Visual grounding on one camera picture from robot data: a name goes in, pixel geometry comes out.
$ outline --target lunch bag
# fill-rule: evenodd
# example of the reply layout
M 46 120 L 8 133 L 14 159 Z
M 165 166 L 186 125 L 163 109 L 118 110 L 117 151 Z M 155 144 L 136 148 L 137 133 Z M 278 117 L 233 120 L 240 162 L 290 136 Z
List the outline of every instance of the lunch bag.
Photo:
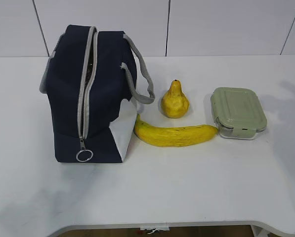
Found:
M 138 94 L 136 63 L 149 97 Z M 49 57 L 40 92 L 51 108 L 58 162 L 123 162 L 135 124 L 136 101 L 154 101 L 142 55 L 123 31 L 67 27 Z

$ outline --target pear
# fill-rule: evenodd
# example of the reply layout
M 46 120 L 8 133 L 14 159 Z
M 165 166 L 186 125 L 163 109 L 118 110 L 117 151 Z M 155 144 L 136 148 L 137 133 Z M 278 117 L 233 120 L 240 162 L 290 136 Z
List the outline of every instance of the pear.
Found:
M 169 118 L 180 118 L 187 113 L 189 101 L 182 93 L 180 81 L 172 81 L 169 90 L 162 98 L 161 107 L 164 114 Z

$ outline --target bag handle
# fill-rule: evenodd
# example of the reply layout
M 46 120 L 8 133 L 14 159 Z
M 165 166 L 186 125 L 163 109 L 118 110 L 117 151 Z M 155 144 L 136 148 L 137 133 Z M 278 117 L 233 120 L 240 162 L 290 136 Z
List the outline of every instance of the bag handle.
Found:
M 133 41 L 131 40 L 131 38 L 129 36 L 127 36 L 126 34 L 123 35 L 123 38 L 126 41 L 128 41 L 131 49 L 133 50 L 133 52 L 135 53 L 135 55 L 138 58 L 138 61 L 139 61 L 139 64 L 140 64 L 141 73 L 142 73 L 143 77 L 147 80 L 147 83 L 148 83 L 147 91 L 149 93 L 149 97 L 137 93 L 137 91 L 135 90 L 135 87 L 134 87 L 132 74 L 129 71 L 126 63 L 122 62 L 121 63 L 121 69 L 124 69 L 125 72 L 126 72 L 126 79 L 127 79 L 127 83 L 128 83 L 128 86 L 129 86 L 129 90 L 131 91 L 132 96 L 138 102 L 140 102 L 142 104 L 151 104 L 155 100 L 154 86 L 153 86 L 152 79 L 149 76 L 149 73 L 147 71 L 147 68 L 146 68 L 146 64 L 144 62 L 144 59 L 143 59 L 141 53 L 138 51 L 138 49 L 135 46 L 135 44 L 133 43 Z

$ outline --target green lid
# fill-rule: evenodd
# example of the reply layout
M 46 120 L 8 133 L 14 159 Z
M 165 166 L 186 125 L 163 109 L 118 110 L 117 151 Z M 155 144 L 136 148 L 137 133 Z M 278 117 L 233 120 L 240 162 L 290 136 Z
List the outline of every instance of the green lid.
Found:
M 231 137 L 252 138 L 267 126 L 257 95 L 249 89 L 219 87 L 211 96 L 213 119 L 232 129 Z

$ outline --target yellow banana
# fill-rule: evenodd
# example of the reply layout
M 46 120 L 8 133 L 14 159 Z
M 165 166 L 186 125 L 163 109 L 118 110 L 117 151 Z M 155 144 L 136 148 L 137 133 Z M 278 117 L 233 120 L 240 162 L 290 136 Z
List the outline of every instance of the yellow banana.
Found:
M 216 127 L 199 125 L 190 127 L 154 127 L 137 116 L 135 134 L 144 142 L 158 147 L 183 147 L 212 139 L 217 134 Z

